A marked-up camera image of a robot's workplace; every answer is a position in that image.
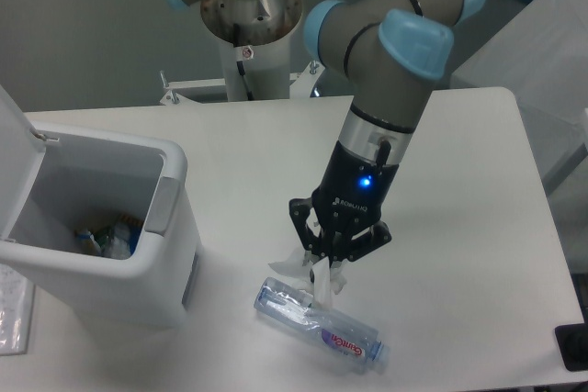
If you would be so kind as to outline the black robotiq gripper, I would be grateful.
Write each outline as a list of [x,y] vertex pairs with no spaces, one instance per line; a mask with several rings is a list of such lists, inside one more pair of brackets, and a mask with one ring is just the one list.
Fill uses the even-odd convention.
[[[388,225],[381,220],[381,206],[398,171],[388,164],[391,144],[382,141],[376,159],[365,160],[341,142],[334,146],[325,174],[311,197],[293,198],[288,212],[306,252],[329,258],[335,266],[356,262],[391,242]],[[315,211],[315,233],[309,218]]]

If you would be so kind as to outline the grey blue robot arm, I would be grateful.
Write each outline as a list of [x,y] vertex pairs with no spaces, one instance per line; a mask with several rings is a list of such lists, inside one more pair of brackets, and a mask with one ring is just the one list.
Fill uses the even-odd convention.
[[225,47],[231,100],[289,94],[289,64],[266,49],[302,28],[305,46],[356,90],[319,186],[289,214],[307,258],[353,262],[391,239],[381,207],[426,104],[443,77],[453,27],[485,0],[326,0],[308,14],[301,0],[167,0],[199,5]]

